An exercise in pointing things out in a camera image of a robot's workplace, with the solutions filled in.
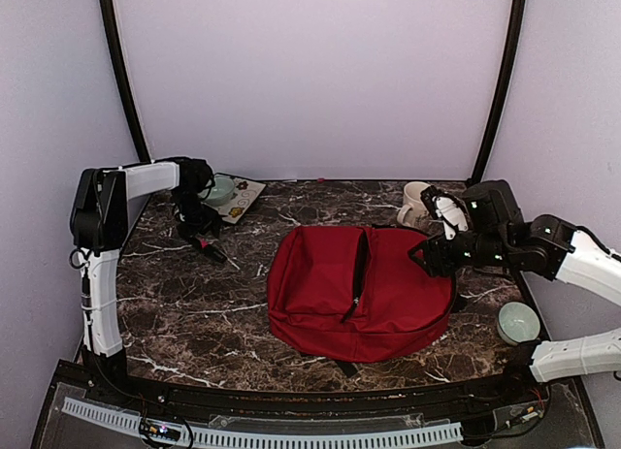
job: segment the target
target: marble tabletop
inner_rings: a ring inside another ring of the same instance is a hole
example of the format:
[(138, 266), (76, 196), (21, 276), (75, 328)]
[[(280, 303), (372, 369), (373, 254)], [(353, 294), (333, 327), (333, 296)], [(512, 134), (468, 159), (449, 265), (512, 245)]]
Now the marble tabletop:
[[(118, 321), (129, 372), (167, 382), (225, 389), (334, 392), (439, 384), (502, 372), (511, 347), (496, 315), (522, 295), (508, 278), (463, 269), (457, 290), (466, 308), (445, 334), (407, 357), (358, 365), (347, 378), (336, 364), (301, 356), (272, 336), (266, 279), (282, 238), (297, 225), (395, 224), (404, 182), (268, 182), (219, 244), (232, 263), (219, 265), (177, 237), (167, 193), (154, 195), (118, 265)], [(439, 182), (459, 193), (463, 184)], [(420, 220), (428, 233), (441, 224)]]

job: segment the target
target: bag zipper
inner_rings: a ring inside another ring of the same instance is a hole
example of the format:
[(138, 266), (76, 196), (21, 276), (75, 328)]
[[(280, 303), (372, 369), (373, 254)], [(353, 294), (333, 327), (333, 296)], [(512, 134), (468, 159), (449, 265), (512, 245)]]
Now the bag zipper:
[(367, 268), (367, 259), (369, 258), (369, 238), (367, 232), (363, 230), (360, 239), (358, 240), (358, 250), (356, 251), (356, 262), (353, 271), (353, 283), (352, 292), (353, 300), (349, 310), (343, 315), (341, 323), (347, 321), (356, 311), (356, 308), (360, 304), (360, 298), (365, 289), (365, 274)]

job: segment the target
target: mug handle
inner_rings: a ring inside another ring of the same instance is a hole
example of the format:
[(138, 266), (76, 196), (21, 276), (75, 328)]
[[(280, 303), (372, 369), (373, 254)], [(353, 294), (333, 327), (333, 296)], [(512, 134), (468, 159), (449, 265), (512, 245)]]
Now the mug handle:
[(405, 220), (406, 220), (406, 215), (408, 214), (408, 212), (414, 209), (412, 205), (410, 204), (405, 204), (401, 207), (401, 209), (399, 210), (399, 213), (397, 213), (397, 222), (399, 224), (401, 224), (402, 226), (406, 226), (408, 228), (410, 228), (411, 226), (409, 226), (409, 224), (406, 224)]

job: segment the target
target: black pole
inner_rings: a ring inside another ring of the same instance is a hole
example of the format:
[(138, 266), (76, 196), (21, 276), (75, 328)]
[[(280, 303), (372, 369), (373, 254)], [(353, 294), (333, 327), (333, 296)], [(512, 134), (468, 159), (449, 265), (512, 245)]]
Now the black pole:
[(496, 83), (496, 91), (494, 92), (494, 100), (492, 108), (489, 112), (485, 133), (481, 141), (481, 147), (474, 164), (473, 175), (467, 180), (468, 185), (481, 182), (489, 155), (494, 146), (498, 126), (501, 122), (503, 108), (505, 107), (505, 99), (507, 98), (508, 85), (511, 81), (511, 72), (513, 71), (513, 63), (517, 52), (517, 43), (520, 38), (520, 29), (522, 28), (522, 18), (524, 16), (524, 7), (526, 0), (513, 0), (511, 4), (511, 15), (508, 20), (507, 39), (505, 40), (505, 51), (503, 52), (503, 61), (501, 62), (501, 71), (498, 74), (498, 82)]
[(140, 126), (138, 112), (134, 104), (134, 97), (129, 86), (129, 78), (125, 69), (125, 61), (123, 60), (123, 52), (118, 37), (118, 27), (116, 26), (116, 17), (114, 15), (113, 0), (99, 0), (101, 7), (101, 16), (104, 20), (104, 28), (106, 30), (106, 39), (108, 40), (108, 50), (110, 51), (110, 59), (113, 62), (114, 76), (116, 77), (116, 87), (120, 95), (120, 101), (125, 110), (125, 118), (129, 126), (129, 132), (136, 147), (136, 153), (141, 163), (149, 163), (150, 155), (148, 154), (145, 135)]

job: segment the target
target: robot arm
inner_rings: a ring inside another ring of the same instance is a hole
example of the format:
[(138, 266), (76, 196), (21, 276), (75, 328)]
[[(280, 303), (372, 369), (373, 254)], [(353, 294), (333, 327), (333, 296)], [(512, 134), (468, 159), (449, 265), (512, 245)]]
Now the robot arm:
[[(583, 287), (621, 306), (621, 257), (588, 229), (552, 215), (524, 222), (503, 180), (472, 186), (461, 197), (464, 205), (455, 204), (449, 215), (443, 211), (445, 195), (433, 186), (421, 195), (427, 210), (443, 220), (445, 234), (429, 238), (409, 253), (429, 275), (448, 276), (463, 266), (515, 268)], [(446, 225), (449, 217), (460, 220), (456, 208), (464, 219), (468, 215), (472, 229)], [(621, 370), (621, 328), (573, 340), (544, 341), (535, 348), (528, 366), (538, 382)]]
[(116, 319), (116, 265), (129, 234), (127, 203), (161, 190), (171, 190), (180, 212), (180, 234), (187, 240), (219, 230), (217, 213), (202, 206), (198, 194), (213, 183), (205, 160), (170, 158), (148, 165), (89, 169), (82, 173), (71, 214), (77, 247), (72, 266), (82, 275), (84, 346), (110, 358), (123, 345)]

